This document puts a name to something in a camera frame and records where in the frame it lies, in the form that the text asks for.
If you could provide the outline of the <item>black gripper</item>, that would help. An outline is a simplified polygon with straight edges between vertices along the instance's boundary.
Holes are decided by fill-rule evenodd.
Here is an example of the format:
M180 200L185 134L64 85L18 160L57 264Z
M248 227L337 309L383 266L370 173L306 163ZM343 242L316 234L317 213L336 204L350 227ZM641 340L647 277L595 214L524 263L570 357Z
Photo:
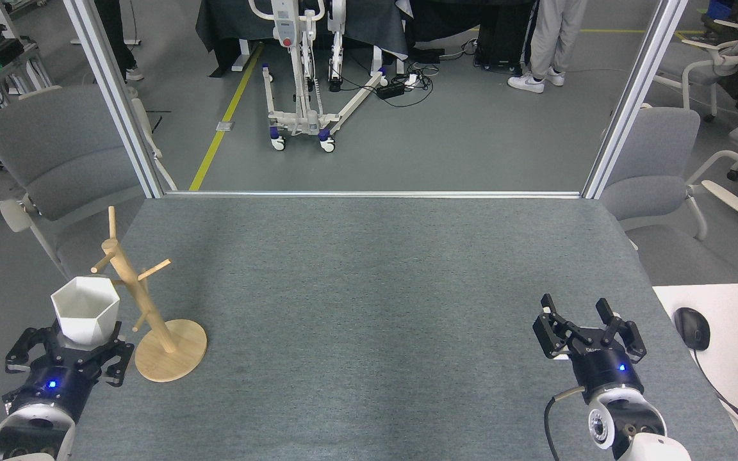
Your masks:
M6 373L28 373L24 384L3 396L6 414L30 405L49 405L61 409L74 423L79 423L88 397L103 376L106 384L120 387L135 346L119 338L121 323L114 324L106 342L91 351L53 348L53 327L29 327L5 356ZM29 353L41 344L44 355L28 364ZM103 371L111 359L119 361Z
M612 311L606 298L600 298L595 307L606 329L598 344L609 346L615 341L615 335L619 334L625 350L576 348L572 346L574 339L590 345L591 338L577 324L566 320L557 312L550 293L542 296L541 306L542 313L532 325L536 338L547 358L555 359L561 354L568 354L577 383L584 388L582 397L586 405L602 393L604 388L626 386L644 392L644 385L634 370L634 364L638 364L647 352L635 322L623 320Z

